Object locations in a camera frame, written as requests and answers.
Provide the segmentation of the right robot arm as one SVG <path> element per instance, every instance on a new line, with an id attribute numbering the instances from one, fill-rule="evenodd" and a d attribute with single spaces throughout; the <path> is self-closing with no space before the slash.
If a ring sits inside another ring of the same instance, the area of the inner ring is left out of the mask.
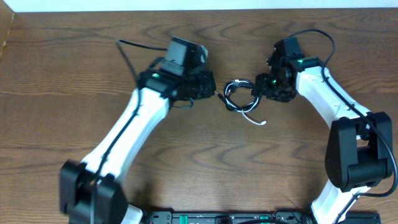
<path id="1" fill-rule="evenodd" d="M 373 113 L 334 81 L 326 64 L 305 57 L 295 37 L 274 44 L 267 60 L 270 73 L 256 77 L 252 95 L 288 103 L 306 98 L 330 129 L 325 154 L 328 181 L 310 208 L 313 223 L 343 222 L 348 210 L 382 180 L 394 179 L 386 197 L 397 187 L 397 163 L 392 152 L 392 121 Z"/>

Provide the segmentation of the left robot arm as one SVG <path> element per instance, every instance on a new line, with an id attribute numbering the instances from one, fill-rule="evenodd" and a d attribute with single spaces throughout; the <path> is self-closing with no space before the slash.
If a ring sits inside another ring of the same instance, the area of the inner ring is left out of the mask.
<path id="1" fill-rule="evenodd" d="M 122 189 L 134 158 L 175 102 L 187 101 L 191 108 L 215 93 L 204 45 L 172 37 L 165 56 L 136 73 L 124 44 L 116 41 L 136 83 L 125 110 L 89 154 L 60 169 L 60 211 L 70 223 L 140 223 L 144 211 L 131 205 Z"/>

